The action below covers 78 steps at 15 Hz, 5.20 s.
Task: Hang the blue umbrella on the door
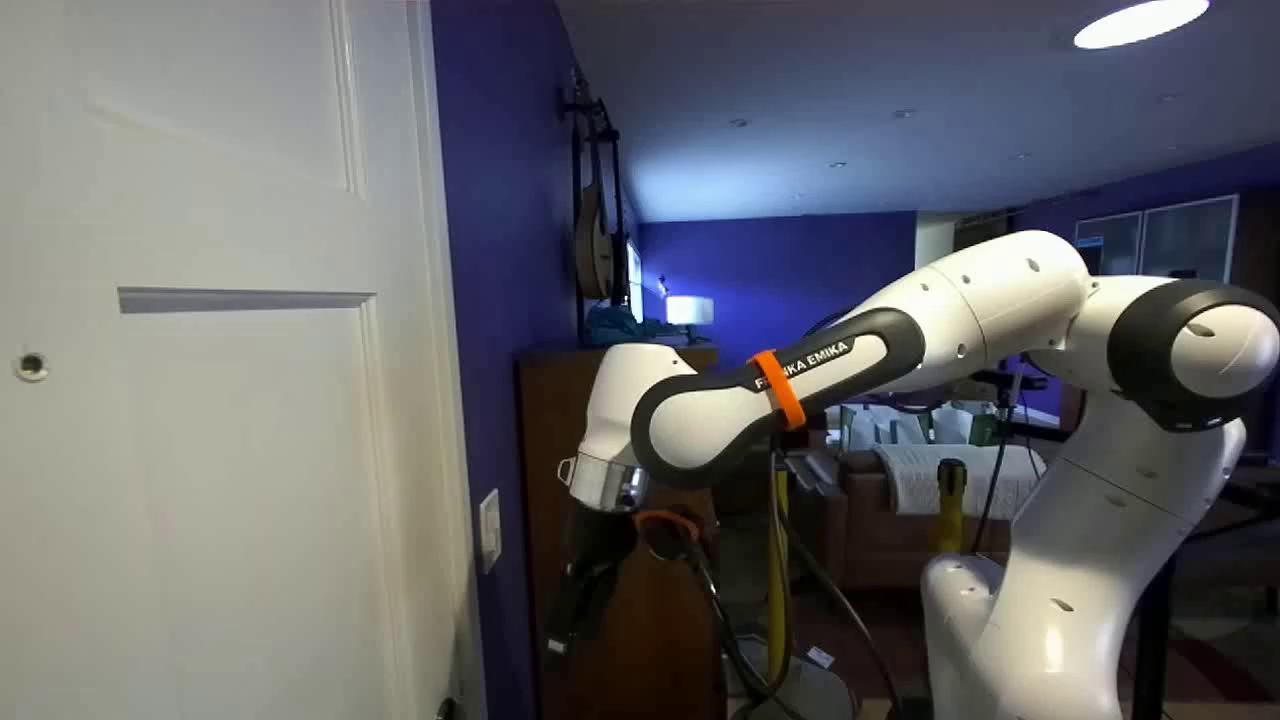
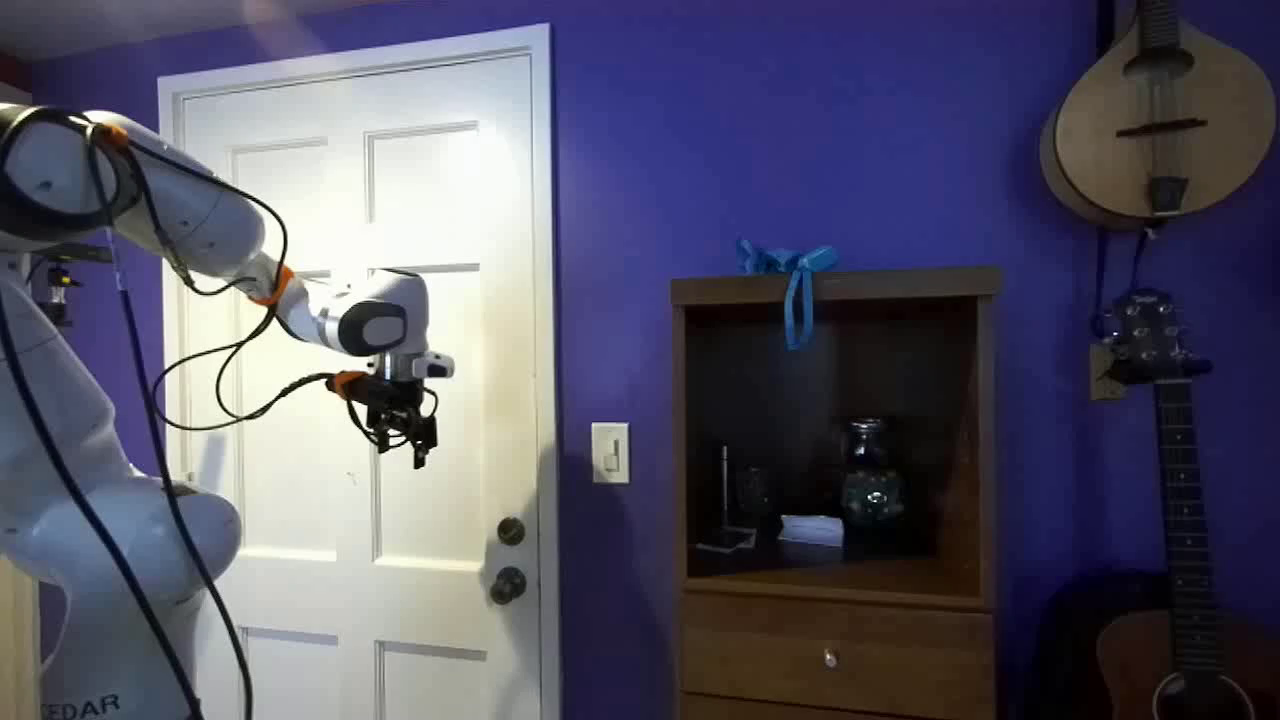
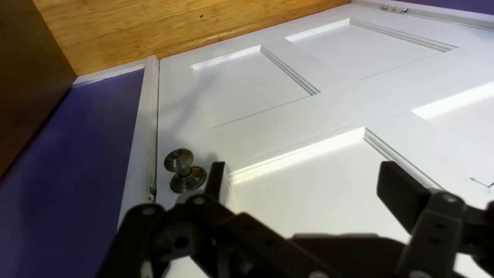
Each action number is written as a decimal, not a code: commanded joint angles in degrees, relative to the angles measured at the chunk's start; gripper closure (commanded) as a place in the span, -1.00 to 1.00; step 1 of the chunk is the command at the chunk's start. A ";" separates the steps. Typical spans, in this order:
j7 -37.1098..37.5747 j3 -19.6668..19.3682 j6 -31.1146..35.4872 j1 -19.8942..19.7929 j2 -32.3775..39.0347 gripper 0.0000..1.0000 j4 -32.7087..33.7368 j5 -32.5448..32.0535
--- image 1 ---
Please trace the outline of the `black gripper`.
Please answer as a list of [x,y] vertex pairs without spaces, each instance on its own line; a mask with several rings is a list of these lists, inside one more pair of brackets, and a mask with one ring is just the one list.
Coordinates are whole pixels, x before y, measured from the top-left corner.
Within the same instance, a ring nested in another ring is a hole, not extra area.
[[601,630],[618,562],[631,555],[631,546],[636,524],[629,512],[597,512],[582,503],[566,512],[563,562],[545,614],[545,655],[552,664],[566,664],[574,648]]

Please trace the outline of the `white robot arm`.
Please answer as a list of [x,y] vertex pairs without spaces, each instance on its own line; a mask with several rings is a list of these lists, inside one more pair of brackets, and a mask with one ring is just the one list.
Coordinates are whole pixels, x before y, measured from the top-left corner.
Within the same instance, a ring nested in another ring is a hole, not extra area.
[[725,375],[667,345],[615,345],[561,484],[618,515],[645,484],[702,486],[839,401],[1009,356],[1072,385],[1085,415],[1016,503],[999,562],[963,550],[924,569],[930,720],[1122,720],[1129,618],[1233,481],[1245,410],[1275,375],[1275,302],[1241,283],[1097,277],[1064,237],[1024,229]]

